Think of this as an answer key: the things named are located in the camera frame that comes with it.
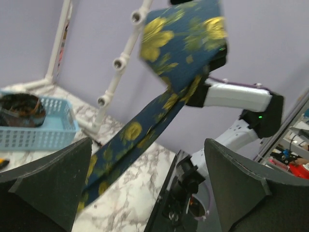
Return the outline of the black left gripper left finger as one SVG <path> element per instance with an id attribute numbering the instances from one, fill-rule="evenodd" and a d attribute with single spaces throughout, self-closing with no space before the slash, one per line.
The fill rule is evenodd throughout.
<path id="1" fill-rule="evenodd" d="M 2 232 L 70 232 L 92 154 L 83 138 L 0 174 Z"/>

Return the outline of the blue yellow floral tie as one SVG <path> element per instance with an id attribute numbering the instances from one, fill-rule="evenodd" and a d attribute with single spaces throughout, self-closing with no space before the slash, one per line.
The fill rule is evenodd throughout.
<path id="1" fill-rule="evenodd" d="M 102 195 L 160 136 L 185 106 L 202 107 L 203 84 L 210 71 L 207 52 L 185 49 L 185 36 L 194 8 L 171 6 L 150 11 L 145 19 L 140 58 L 167 85 L 90 160 L 85 187 L 78 205 L 82 210 Z"/>

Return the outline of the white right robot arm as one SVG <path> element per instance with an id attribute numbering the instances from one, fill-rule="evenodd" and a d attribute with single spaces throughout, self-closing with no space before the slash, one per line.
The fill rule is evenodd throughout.
<path id="1" fill-rule="evenodd" d="M 282 0 L 225 0 L 223 10 L 228 32 L 227 64 L 212 73 L 216 78 L 244 84 L 261 83 L 278 90 L 283 80 L 284 44 Z M 208 176 L 204 156 L 207 138 L 226 138 L 239 124 L 240 109 L 185 107 L 164 133 L 162 144 L 173 151 L 192 152 L 198 171 Z"/>

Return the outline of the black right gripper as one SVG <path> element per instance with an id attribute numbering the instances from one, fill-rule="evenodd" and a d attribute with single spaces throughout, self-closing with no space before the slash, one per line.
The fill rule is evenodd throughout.
<path id="1" fill-rule="evenodd" d="M 185 36 L 185 49 L 188 51 L 207 52 L 216 50 L 217 53 L 210 59 L 210 71 L 216 70 L 226 63 L 227 32 L 225 18 L 221 14 L 221 4 L 218 0 L 171 0 L 175 7 L 194 8 L 193 18 L 189 20 Z"/>

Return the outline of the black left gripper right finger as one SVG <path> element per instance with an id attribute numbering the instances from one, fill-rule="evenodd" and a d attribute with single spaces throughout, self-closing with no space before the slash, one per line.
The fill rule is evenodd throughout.
<path id="1" fill-rule="evenodd" d="M 213 139 L 204 153 L 222 231 L 307 232 L 309 181 L 243 157 Z"/>

